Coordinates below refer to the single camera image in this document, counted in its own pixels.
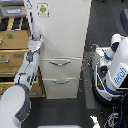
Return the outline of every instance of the sticker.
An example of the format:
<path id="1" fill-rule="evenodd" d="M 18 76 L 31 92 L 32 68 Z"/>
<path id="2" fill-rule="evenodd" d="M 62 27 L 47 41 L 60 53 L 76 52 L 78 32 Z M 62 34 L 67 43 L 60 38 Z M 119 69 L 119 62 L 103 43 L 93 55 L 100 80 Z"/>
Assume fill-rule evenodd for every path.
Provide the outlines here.
<path id="1" fill-rule="evenodd" d="M 24 54 L 20 53 L 20 54 L 13 54 L 14 58 L 24 58 Z"/>
<path id="2" fill-rule="evenodd" d="M 9 70 L 13 69 L 13 68 L 8 68 Z"/>
<path id="3" fill-rule="evenodd" d="M 1 58 L 5 58 L 5 55 L 1 55 Z"/>
<path id="4" fill-rule="evenodd" d="M 9 39 L 12 39 L 13 38 L 13 35 L 12 34 L 7 34 L 8 38 Z"/>
<path id="5" fill-rule="evenodd" d="M 47 3 L 38 3 L 37 9 L 39 17 L 49 17 L 49 5 Z"/>

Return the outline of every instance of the refrigerator drawer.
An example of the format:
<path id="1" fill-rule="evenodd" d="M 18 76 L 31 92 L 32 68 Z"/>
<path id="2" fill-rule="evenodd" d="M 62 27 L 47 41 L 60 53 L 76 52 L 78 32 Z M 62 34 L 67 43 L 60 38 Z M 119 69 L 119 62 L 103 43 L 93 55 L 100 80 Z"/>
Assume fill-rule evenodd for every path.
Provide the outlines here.
<path id="1" fill-rule="evenodd" d="M 44 79 L 47 99 L 77 98 L 79 78 Z"/>
<path id="2" fill-rule="evenodd" d="M 40 60 L 39 65 L 42 78 L 79 77 L 82 58 L 64 60 Z"/>

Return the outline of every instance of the refrigerator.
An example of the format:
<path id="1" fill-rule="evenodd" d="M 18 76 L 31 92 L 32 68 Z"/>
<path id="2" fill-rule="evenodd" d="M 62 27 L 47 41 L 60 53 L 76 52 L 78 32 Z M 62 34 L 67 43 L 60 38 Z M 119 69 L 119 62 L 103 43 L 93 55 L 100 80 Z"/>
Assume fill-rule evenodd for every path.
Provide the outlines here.
<path id="1" fill-rule="evenodd" d="M 24 5 L 30 30 L 34 25 L 37 38 L 44 39 L 39 67 L 47 99 L 77 98 L 91 0 L 24 0 Z"/>

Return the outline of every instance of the blue logo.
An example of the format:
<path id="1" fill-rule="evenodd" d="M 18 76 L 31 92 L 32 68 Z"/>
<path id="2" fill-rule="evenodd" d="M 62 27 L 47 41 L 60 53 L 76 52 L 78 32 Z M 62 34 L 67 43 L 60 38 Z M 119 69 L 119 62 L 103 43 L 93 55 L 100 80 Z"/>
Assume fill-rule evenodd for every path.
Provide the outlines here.
<path id="1" fill-rule="evenodd" d="M 124 68 L 120 68 L 120 72 L 117 74 L 117 77 L 114 78 L 115 82 L 119 85 L 122 81 L 122 79 L 124 78 L 125 74 L 126 74 L 126 69 Z"/>

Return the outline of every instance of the label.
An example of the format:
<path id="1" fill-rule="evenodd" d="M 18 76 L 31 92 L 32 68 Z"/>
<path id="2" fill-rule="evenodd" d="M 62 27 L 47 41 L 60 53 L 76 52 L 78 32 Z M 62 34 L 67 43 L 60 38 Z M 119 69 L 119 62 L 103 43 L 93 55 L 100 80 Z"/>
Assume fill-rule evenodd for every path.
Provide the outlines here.
<path id="1" fill-rule="evenodd" d="M 8 38 L 9 39 L 12 39 L 13 38 L 13 35 L 10 33 L 10 34 L 7 34 Z"/>
<path id="2" fill-rule="evenodd" d="M 117 87 L 120 87 L 120 85 L 124 81 L 127 74 L 128 74 L 128 71 L 123 67 L 122 64 L 120 64 L 116 70 L 116 73 L 114 74 L 112 78 L 112 80 L 114 81 Z"/>
<path id="3" fill-rule="evenodd" d="M 20 9 L 7 10 L 9 14 L 20 14 Z"/>
<path id="4" fill-rule="evenodd" d="M 38 3 L 37 9 L 39 17 L 49 17 L 49 5 L 47 3 Z"/>
<path id="5" fill-rule="evenodd" d="M 9 70 L 13 69 L 13 68 L 8 68 Z"/>
<path id="6" fill-rule="evenodd" d="M 23 53 L 19 53 L 19 54 L 13 54 L 14 58 L 24 58 L 24 54 Z"/>
<path id="7" fill-rule="evenodd" d="M 6 56 L 5 55 L 1 55 L 1 58 L 5 58 Z"/>

